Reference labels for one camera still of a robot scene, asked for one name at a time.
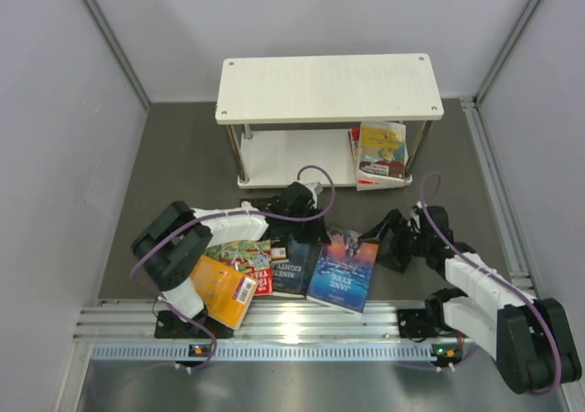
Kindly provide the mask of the blue Jane Eyre book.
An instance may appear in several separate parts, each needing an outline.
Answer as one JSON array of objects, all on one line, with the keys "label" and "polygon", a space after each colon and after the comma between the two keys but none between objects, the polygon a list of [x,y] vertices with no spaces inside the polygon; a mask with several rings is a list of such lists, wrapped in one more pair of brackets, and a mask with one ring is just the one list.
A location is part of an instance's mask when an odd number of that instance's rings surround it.
[{"label": "blue Jane Eyre book", "polygon": [[367,302],[378,245],[360,242],[353,230],[330,227],[309,280],[306,299],[361,314]]}]

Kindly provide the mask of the yellow brown paperback book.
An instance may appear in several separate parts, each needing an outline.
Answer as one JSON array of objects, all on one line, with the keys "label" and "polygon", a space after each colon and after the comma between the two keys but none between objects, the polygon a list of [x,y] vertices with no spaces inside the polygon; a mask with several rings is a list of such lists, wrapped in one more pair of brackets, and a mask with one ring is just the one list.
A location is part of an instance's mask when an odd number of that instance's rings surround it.
[{"label": "yellow brown paperback book", "polygon": [[361,191],[401,188],[406,175],[407,129],[401,122],[364,121],[360,124],[358,174]]}]

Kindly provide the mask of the red white book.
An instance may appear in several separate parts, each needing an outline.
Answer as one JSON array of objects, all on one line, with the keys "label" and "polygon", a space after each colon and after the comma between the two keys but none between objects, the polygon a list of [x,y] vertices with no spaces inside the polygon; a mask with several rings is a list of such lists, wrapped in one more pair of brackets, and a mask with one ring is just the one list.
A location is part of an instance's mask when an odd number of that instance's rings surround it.
[{"label": "red white book", "polygon": [[357,156],[358,156],[358,142],[359,142],[359,126],[353,126],[348,131],[348,140],[350,146],[350,153],[352,156],[353,172],[356,179],[356,190],[361,191],[363,186],[360,184],[360,177],[357,173]]}]

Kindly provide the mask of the red comic cover book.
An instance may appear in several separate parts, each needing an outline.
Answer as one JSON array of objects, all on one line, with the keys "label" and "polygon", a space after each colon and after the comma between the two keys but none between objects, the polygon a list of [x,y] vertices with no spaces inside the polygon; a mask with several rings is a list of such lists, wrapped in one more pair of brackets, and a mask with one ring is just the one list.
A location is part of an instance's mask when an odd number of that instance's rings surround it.
[{"label": "red comic cover book", "polygon": [[349,129],[348,137],[350,142],[350,149],[352,153],[352,160],[354,164],[354,171],[356,178],[359,177],[358,174],[358,157],[359,157],[359,136],[360,136],[360,127],[353,126]]}]

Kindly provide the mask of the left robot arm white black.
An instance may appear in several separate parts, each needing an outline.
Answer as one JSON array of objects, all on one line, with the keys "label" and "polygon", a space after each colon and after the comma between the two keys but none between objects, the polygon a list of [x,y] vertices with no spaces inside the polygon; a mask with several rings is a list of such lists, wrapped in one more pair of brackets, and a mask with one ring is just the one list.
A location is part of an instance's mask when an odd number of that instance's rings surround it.
[{"label": "left robot arm white black", "polygon": [[273,197],[228,209],[192,208],[171,203],[131,244],[137,260],[134,278],[143,269],[159,299],[175,311],[175,326],[187,336],[204,331],[211,304],[203,300],[192,276],[209,248],[230,242],[257,242],[301,231],[322,223],[317,206],[319,182],[295,181]]}]

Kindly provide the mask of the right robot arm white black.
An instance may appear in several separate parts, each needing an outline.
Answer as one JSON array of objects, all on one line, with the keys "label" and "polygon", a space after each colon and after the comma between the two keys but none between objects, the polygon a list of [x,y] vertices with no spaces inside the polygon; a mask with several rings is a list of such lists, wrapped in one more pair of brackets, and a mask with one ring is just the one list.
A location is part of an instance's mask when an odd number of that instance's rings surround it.
[{"label": "right robot arm white black", "polygon": [[409,217],[391,210],[359,237],[389,240],[378,263],[404,271],[415,258],[449,282],[425,301],[437,335],[458,331],[488,353],[517,394],[540,394],[581,379],[583,370],[563,306],[520,290],[488,267],[469,245],[455,241],[446,210],[417,203]]}]

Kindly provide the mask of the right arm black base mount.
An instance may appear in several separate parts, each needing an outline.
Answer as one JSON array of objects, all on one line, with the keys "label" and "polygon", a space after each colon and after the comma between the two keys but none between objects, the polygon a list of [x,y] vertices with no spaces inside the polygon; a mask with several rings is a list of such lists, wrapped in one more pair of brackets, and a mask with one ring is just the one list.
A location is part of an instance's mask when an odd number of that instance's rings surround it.
[{"label": "right arm black base mount", "polygon": [[396,314],[399,336],[415,343],[442,337],[454,338],[456,335],[453,329],[440,324],[425,309],[398,309]]}]

